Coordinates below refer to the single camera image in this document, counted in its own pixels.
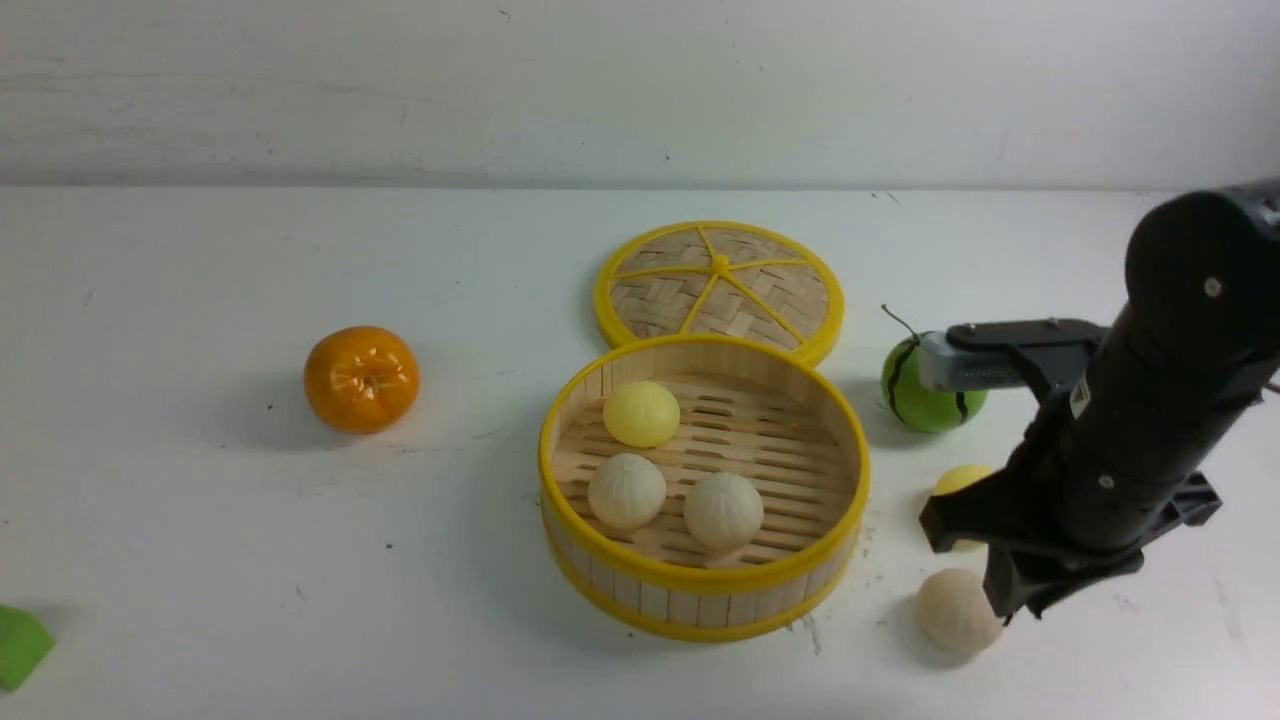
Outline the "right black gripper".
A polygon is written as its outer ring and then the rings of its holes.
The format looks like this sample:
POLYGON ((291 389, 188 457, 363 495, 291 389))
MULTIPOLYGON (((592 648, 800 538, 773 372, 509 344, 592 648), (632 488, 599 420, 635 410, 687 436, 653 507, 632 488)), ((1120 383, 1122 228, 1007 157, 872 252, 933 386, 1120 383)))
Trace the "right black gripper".
POLYGON ((1199 471, 1222 438, 1220 366, 1110 331, 1076 382, 1036 400, 1005 465, 919 518, 937 552, 987 544, 982 588, 1005 623, 1138 571, 1147 544, 1221 503, 1199 471))

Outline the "right black silver robot arm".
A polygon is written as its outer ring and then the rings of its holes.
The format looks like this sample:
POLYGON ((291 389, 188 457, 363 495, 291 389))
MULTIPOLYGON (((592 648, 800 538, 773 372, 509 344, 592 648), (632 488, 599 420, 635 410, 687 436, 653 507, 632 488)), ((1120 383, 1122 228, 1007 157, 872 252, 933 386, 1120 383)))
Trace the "right black silver robot arm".
POLYGON ((1005 465, 927 501, 932 550, 988 548, 983 588, 1010 620, 1140 570, 1144 547, 1206 524, 1201 473, 1279 365, 1277 181, 1189 192, 1148 211, 1110 327, 1046 318, 922 338, 928 389, 1025 387, 1038 411, 1005 465))

